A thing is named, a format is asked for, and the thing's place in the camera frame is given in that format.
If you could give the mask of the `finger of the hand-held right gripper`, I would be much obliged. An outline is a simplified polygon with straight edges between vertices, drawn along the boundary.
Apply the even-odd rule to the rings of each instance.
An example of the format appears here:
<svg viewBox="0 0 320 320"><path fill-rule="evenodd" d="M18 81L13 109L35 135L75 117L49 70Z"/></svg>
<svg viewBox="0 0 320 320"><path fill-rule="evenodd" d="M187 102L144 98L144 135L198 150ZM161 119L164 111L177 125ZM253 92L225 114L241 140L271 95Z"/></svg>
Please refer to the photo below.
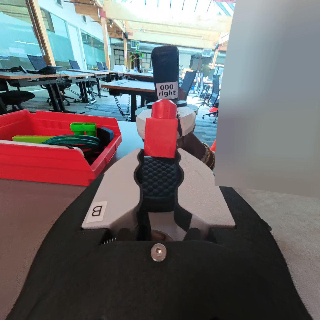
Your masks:
<svg viewBox="0 0 320 320"><path fill-rule="evenodd" d="M177 108L177 137L183 137L194 131L196 112L188 105Z"/></svg>
<svg viewBox="0 0 320 320"><path fill-rule="evenodd" d="M151 112L152 109L148 107L142 107L135 111L137 132L143 141L145 139L146 119L151 117Z"/></svg>

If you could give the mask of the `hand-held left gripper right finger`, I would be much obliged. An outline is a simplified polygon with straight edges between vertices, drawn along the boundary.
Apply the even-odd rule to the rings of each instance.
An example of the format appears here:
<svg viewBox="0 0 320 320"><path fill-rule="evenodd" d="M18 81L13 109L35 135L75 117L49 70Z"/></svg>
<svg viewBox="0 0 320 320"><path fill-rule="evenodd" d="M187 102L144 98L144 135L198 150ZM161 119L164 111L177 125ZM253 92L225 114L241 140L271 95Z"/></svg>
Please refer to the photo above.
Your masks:
<svg viewBox="0 0 320 320"><path fill-rule="evenodd" d="M176 238L184 238L191 228L205 238L211 228L234 229L236 224L213 171L201 160L178 149L178 169L182 181L176 190L174 221Z"/></svg>

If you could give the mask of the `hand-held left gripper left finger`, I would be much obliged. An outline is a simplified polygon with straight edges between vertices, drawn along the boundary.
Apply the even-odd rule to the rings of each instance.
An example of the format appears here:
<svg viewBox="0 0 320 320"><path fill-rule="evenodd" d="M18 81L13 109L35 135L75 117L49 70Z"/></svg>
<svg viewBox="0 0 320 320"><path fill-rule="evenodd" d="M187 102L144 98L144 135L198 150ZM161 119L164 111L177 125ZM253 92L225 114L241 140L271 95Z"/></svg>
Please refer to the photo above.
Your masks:
<svg viewBox="0 0 320 320"><path fill-rule="evenodd" d="M141 188L135 173L140 167L142 149L137 148L115 162L103 175L82 223L82 229L134 229Z"/></svg>

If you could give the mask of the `red toy building block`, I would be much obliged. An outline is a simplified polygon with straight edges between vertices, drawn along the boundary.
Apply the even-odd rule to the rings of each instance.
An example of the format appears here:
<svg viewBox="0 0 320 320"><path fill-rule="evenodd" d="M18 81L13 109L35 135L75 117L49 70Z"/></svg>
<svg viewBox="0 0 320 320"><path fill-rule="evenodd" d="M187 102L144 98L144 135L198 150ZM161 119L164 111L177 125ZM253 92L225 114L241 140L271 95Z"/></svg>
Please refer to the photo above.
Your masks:
<svg viewBox="0 0 320 320"><path fill-rule="evenodd" d="M144 155L174 159L177 148L177 133L177 106L168 99L154 102L151 117L146 118Z"/></svg>

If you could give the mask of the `white object in bin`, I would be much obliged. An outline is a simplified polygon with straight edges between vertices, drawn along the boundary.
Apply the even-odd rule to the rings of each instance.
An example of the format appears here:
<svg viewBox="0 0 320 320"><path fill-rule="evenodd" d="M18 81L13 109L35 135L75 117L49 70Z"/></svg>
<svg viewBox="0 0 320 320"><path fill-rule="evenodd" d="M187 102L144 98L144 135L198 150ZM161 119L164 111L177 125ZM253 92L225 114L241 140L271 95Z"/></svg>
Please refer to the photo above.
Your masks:
<svg viewBox="0 0 320 320"><path fill-rule="evenodd" d="M13 145L13 146L29 146L29 147L37 147L37 148L56 148L56 149L70 149L70 150L77 150L82 154L84 157L83 151L78 147L72 147L72 146L59 146L59 145L46 145L41 143L30 143L30 142L18 142L18 141L9 141L9 140L0 140L1 145Z"/></svg>

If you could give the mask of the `person's right hand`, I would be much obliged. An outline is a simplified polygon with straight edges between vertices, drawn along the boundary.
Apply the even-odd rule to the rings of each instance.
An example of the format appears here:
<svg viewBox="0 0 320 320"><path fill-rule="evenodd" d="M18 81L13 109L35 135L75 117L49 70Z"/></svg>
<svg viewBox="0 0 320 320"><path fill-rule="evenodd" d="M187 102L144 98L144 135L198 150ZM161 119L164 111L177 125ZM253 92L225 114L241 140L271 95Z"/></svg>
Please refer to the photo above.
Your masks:
<svg viewBox="0 0 320 320"><path fill-rule="evenodd" d="M207 156L207 147L190 132L177 140L177 149L183 149L195 158L203 160L204 156Z"/></svg>

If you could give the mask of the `black office chair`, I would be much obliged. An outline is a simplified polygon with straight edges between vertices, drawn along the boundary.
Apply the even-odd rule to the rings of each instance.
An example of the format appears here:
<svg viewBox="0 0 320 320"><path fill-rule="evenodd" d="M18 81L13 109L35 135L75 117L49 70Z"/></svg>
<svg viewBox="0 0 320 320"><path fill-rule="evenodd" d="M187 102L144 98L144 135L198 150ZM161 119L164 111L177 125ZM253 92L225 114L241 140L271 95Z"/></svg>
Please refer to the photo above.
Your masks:
<svg viewBox="0 0 320 320"><path fill-rule="evenodd" d="M0 80L0 114L7 114L7 106L12 107L12 112L24 110L22 103L35 98L35 95L23 90L9 90L7 82Z"/></svg>
<svg viewBox="0 0 320 320"><path fill-rule="evenodd" d="M212 93L211 93L211 96L209 99L209 107L210 107L209 113L204 114L202 116L202 119L204 119L205 116L214 115L215 116L214 121L213 121L214 124L216 124L216 120L217 120L218 113L219 113L219 111L218 111L219 95L220 95L220 78L218 75L214 75L212 78Z"/></svg>
<svg viewBox="0 0 320 320"><path fill-rule="evenodd" d="M62 101L63 102L66 101L67 106L70 106L69 99L72 99L74 103L77 102L76 98L67 96L66 93L65 93L65 90L71 87L70 82L68 82L68 81L63 82L63 81L59 81L58 80L57 81L57 86L58 86L58 90L60 92L60 95L62 97Z"/></svg>
<svg viewBox="0 0 320 320"><path fill-rule="evenodd" d="M187 96L191 87L193 86L193 82L195 80L197 71L187 71L184 75L181 86L178 89L178 98L181 101L186 101Z"/></svg>

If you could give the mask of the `wooden-edged office desk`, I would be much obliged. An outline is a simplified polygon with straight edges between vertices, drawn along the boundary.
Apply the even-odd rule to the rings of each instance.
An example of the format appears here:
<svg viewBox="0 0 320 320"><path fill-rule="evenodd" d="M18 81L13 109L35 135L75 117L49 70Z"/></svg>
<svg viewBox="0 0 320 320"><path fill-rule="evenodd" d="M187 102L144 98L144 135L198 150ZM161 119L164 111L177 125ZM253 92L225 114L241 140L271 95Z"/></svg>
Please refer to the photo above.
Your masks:
<svg viewBox="0 0 320 320"><path fill-rule="evenodd" d="M0 79L2 81L6 81L10 86L16 86L17 88L41 85L45 86L53 108L52 111L76 114L76 111L65 109L62 94L58 87L59 83L62 83L63 80L67 81L68 78L69 76L65 71L59 71L56 74L23 73L22 71L0 72Z"/></svg>
<svg viewBox="0 0 320 320"><path fill-rule="evenodd" d="M58 72L76 84L80 90L79 97L83 103L95 104L96 97L101 98L100 79L107 78L108 71L66 69Z"/></svg>
<svg viewBox="0 0 320 320"><path fill-rule="evenodd" d="M117 80L102 84L101 88L109 89L112 96L120 96L121 94L130 95L130 121L136 122L135 112L137 110L137 96L141 97L141 101L155 102L156 92L153 82L138 80Z"/></svg>
<svg viewBox="0 0 320 320"><path fill-rule="evenodd" d="M130 79L137 79L138 81L154 82L152 73L138 73L138 72L120 72L109 70L109 74L115 74L120 77L129 77Z"/></svg>

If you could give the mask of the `green potted plant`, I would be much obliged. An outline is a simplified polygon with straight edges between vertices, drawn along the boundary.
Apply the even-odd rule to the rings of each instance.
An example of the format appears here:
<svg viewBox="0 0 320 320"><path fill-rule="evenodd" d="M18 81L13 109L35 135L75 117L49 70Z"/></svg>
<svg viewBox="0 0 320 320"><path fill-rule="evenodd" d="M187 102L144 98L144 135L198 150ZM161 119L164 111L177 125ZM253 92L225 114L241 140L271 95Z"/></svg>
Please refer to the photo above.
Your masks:
<svg viewBox="0 0 320 320"><path fill-rule="evenodd" d="M142 60L144 58L144 54L139 51L139 44L136 45L135 50L130 52L130 66L134 71L138 73L143 72Z"/></svg>

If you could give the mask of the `blue and black block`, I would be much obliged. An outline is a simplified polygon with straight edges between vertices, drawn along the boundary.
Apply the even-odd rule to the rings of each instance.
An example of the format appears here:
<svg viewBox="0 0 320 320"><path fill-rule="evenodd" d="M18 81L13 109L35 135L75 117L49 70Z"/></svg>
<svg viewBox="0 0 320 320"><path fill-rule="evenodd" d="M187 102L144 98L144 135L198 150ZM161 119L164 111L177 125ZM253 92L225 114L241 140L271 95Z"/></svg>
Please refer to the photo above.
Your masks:
<svg viewBox="0 0 320 320"><path fill-rule="evenodd" d="M99 140L98 146L100 148L107 147L114 138L113 130L110 130L109 128L106 128L106 127L98 127L96 129L96 133L97 133L97 138Z"/></svg>

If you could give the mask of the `green toy building block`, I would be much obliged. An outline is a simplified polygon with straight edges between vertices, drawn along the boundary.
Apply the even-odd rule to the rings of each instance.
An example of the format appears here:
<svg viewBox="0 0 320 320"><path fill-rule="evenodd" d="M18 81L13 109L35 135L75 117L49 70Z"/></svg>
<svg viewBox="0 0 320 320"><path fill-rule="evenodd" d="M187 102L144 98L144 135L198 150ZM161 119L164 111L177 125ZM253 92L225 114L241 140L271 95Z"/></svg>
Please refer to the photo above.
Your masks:
<svg viewBox="0 0 320 320"><path fill-rule="evenodd" d="M97 137L97 124L95 122L73 122L70 130L74 135L87 135Z"/></svg>

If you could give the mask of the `red plastic bin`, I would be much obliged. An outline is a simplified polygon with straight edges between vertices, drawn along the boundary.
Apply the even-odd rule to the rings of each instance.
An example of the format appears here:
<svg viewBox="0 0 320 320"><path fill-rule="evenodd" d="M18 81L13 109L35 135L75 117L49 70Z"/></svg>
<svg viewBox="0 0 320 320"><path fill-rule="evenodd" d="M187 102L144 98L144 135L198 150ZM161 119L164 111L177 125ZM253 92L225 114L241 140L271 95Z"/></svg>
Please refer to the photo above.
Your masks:
<svg viewBox="0 0 320 320"><path fill-rule="evenodd" d="M0 138L16 135L59 136L72 134L70 124L96 123L114 132L114 138L93 164L77 150L1 145L1 179L88 186L107 166L122 142L115 118L50 111L16 111L0 116Z"/></svg>

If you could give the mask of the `flat green plastic piece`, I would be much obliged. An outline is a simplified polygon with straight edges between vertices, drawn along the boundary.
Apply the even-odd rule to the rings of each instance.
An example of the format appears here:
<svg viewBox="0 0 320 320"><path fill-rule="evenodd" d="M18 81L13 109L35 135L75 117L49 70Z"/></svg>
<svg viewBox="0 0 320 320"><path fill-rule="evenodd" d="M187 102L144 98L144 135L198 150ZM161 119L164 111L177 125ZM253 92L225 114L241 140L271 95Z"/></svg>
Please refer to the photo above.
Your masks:
<svg viewBox="0 0 320 320"><path fill-rule="evenodd" d="M56 136L47 136L47 135L16 135L12 137L12 141L41 144L55 137Z"/></svg>

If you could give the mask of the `open laptop on stand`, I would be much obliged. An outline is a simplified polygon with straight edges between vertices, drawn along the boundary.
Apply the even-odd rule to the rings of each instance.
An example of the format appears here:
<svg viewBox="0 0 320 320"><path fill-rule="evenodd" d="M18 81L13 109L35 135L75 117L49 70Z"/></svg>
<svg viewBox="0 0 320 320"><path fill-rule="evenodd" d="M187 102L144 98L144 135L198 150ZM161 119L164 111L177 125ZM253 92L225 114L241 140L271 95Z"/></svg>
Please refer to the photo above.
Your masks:
<svg viewBox="0 0 320 320"><path fill-rule="evenodd" d="M63 66L52 66L47 65L44 58L42 56L34 56L27 54L29 61L35 69L35 73L42 75L53 75L58 71L63 70Z"/></svg>

